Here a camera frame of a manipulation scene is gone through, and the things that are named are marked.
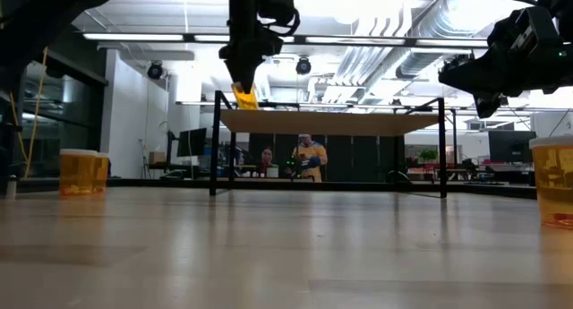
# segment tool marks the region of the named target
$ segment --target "yellow cup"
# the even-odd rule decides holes
[[[93,150],[60,150],[60,194],[91,194],[96,155]]]
[[[573,136],[534,139],[529,146],[542,223],[573,229]]]
[[[93,193],[106,192],[108,168],[109,168],[109,158],[107,153],[98,153],[96,155],[96,164],[93,172]]]

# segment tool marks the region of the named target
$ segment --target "yellow jacket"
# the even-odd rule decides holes
[[[293,150],[293,155],[296,156],[296,148]],[[321,159],[321,166],[324,166],[329,162],[329,158],[326,155],[326,149],[322,144],[318,142],[313,142],[311,145],[304,146],[302,144],[298,145],[298,156],[299,159],[310,159],[312,157],[318,157]],[[309,178],[313,176],[315,183],[321,182],[321,167],[314,167],[310,169],[305,169],[301,172],[302,178]]]

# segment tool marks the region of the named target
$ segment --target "yellow cable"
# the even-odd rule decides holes
[[[47,47],[44,48],[44,58],[42,59],[42,73],[39,76],[38,96],[36,97],[36,112],[34,113],[34,126],[32,127],[32,136],[30,138],[30,150],[28,152],[28,164],[26,165],[26,173],[24,174],[24,179],[28,178],[28,173],[30,172],[30,165],[32,164],[32,150],[34,149],[34,138],[36,137],[36,125],[38,123],[39,98],[42,95],[42,88],[44,87],[46,60],[47,60]]]
[[[18,116],[16,115],[16,105],[14,103],[14,95],[10,92],[10,105],[12,106],[12,115],[14,116],[14,124],[16,126],[20,126],[18,124]],[[20,141],[20,149],[21,154],[24,157],[24,161],[28,163],[28,155],[26,154],[26,150],[24,149],[24,141],[21,139],[21,133],[18,133],[18,140]]]

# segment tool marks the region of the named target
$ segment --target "man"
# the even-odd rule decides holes
[[[310,134],[300,134],[298,136],[298,147],[293,150],[301,166],[302,178],[314,178],[315,183],[321,182],[321,166],[329,161],[326,149],[322,144],[314,142]]]

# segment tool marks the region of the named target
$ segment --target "computer monitor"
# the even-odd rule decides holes
[[[531,131],[489,131],[492,162],[533,162],[529,141],[537,135]]]
[[[180,132],[177,157],[202,156],[205,151],[206,136],[207,128]]]

